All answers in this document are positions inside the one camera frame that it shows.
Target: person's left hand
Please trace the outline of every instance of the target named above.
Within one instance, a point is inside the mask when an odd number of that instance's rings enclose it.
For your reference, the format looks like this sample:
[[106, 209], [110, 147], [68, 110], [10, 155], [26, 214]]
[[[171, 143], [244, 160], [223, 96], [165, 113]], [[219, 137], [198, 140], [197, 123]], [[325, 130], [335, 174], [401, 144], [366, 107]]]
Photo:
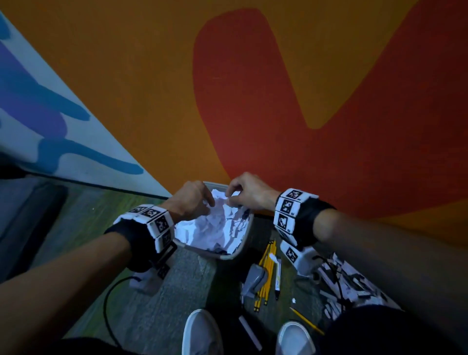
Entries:
[[171, 198], [161, 204], [167, 209], [174, 221], [190, 221], [201, 215], [210, 213], [210, 209], [203, 201], [206, 200], [214, 207], [214, 198], [210, 190], [201, 181], [188, 181]]

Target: crumpled paper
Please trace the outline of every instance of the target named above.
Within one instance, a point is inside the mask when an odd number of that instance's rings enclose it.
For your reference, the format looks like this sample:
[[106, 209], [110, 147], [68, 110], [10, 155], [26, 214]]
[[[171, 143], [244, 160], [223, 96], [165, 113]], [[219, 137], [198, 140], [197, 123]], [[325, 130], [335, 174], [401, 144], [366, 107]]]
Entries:
[[202, 250], [232, 254], [247, 231], [249, 215], [243, 218], [247, 209], [228, 206], [224, 192], [215, 189], [212, 195], [215, 206], [209, 207], [210, 214], [193, 221], [179, 222], [175, 225], [175, 237], [182, 243]]

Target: wall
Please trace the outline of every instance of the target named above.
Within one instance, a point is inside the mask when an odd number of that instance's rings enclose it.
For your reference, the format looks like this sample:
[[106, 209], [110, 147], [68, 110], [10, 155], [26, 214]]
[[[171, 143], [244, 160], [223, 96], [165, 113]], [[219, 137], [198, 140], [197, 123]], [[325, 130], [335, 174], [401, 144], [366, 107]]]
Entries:
[[25, 169], [169, 196], [0, 13], [0, 148]]
[[170, 192], [249, 170], [468, 245], [467, 2], [6, 0], [1, 10]]

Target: forearm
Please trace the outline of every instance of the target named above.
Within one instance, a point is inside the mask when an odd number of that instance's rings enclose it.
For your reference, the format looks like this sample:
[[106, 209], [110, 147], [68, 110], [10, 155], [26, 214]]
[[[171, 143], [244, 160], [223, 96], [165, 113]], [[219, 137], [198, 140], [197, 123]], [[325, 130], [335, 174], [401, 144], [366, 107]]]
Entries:
[[3, 354], [39, 351], [60, 339], [132, 257], [109, 233], [0, 285]]
[[467, 319], [468, 252], [338, 211], [322, 211], [314, 235], [415, 314], [457, 336]]

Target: wrist strap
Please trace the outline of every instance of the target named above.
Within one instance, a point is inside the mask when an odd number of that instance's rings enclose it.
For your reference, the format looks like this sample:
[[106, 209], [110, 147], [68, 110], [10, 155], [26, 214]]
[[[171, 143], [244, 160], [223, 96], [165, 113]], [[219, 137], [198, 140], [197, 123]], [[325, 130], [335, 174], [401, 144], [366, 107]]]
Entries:
[[319, 200], [318, 195], [298, 189], [287, 189], [278, 197], [273, 224], [280, 236], [302, 250], [304, 246], [317, 242], [314, 236], [314, 221], [324, 209], [333, 208], [331, 204]]
[[168, 210], [159, 206], [143, 204], [121, 214], [105, 233], [117, 232], [130, 243], [132, 260], [128, 268], [143, 272], [151, 267], [150, 259], [174, 239], [174, 222]]

